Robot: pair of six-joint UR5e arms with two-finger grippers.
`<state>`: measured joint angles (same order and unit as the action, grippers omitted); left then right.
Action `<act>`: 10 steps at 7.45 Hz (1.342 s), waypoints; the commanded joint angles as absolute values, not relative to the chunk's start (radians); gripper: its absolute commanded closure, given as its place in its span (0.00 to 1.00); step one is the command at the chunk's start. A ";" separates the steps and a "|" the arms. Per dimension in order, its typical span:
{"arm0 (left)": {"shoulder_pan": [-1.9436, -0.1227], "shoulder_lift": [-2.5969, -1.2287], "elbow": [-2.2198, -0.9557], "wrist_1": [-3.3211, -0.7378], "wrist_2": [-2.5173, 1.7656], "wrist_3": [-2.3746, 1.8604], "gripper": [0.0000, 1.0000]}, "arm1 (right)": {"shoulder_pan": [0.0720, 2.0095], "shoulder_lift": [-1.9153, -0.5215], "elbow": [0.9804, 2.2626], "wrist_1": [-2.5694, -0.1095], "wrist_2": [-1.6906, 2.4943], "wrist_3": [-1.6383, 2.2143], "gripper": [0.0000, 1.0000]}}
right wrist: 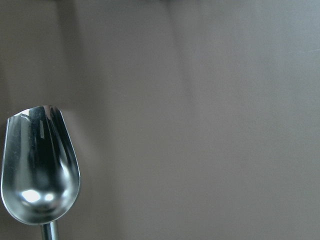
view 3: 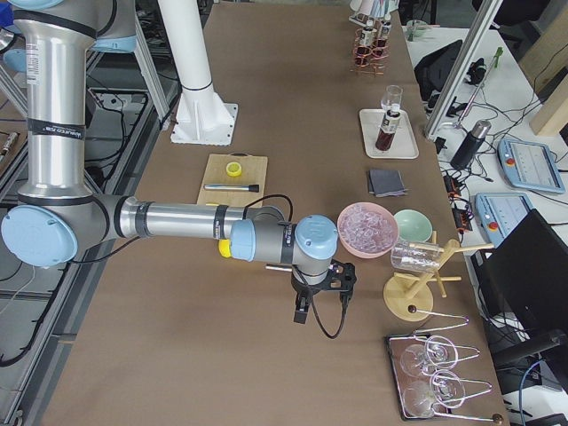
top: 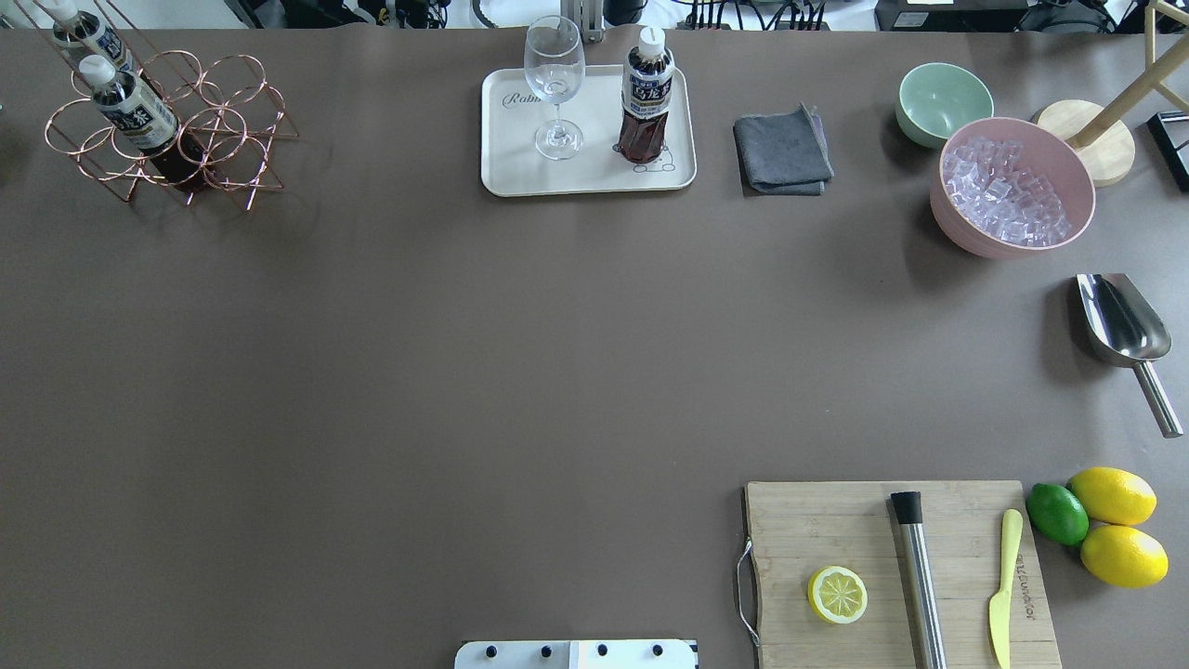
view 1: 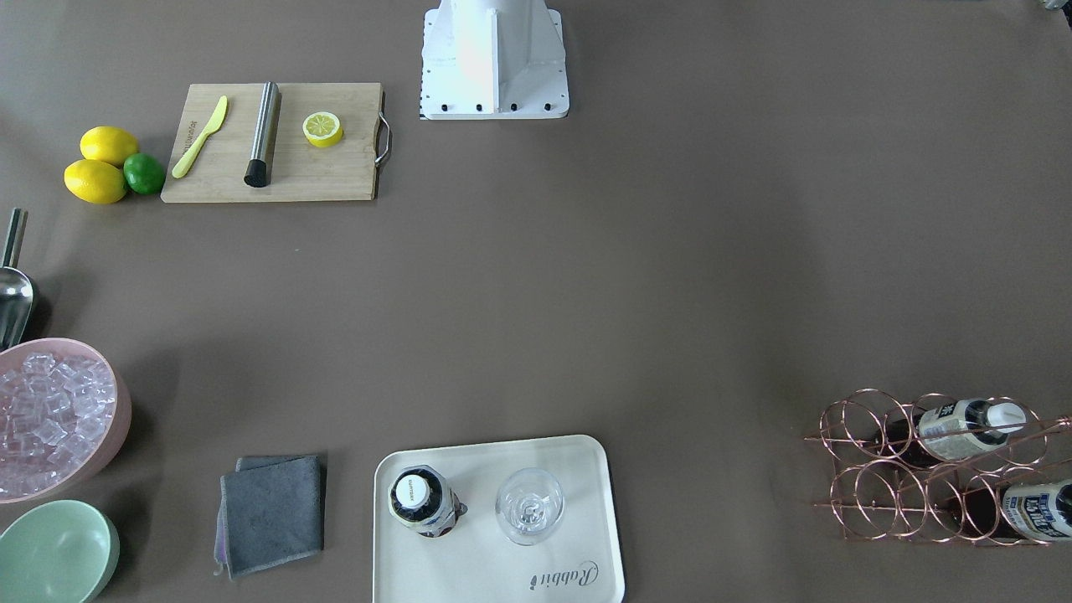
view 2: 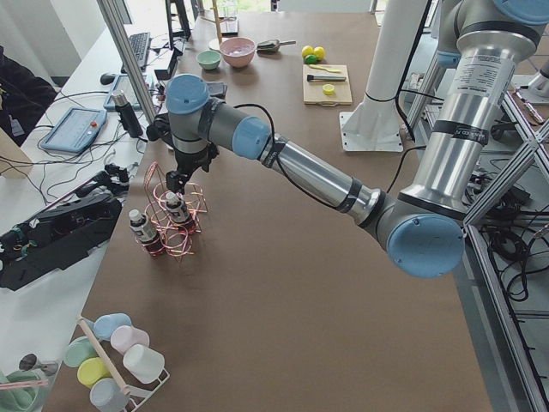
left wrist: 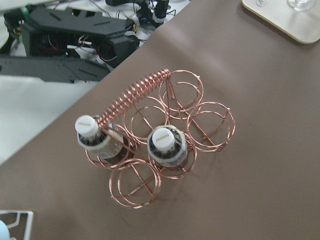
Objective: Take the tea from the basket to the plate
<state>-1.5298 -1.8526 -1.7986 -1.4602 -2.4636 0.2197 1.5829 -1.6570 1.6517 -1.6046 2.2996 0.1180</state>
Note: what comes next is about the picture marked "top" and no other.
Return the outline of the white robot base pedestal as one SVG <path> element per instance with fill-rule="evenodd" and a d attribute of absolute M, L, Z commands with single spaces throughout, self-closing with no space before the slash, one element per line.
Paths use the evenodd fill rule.
<path fill-rule="evenodd" d="M 466 642 L 454 668 L 699 668 L 696 640 L 678 638 Z"/>

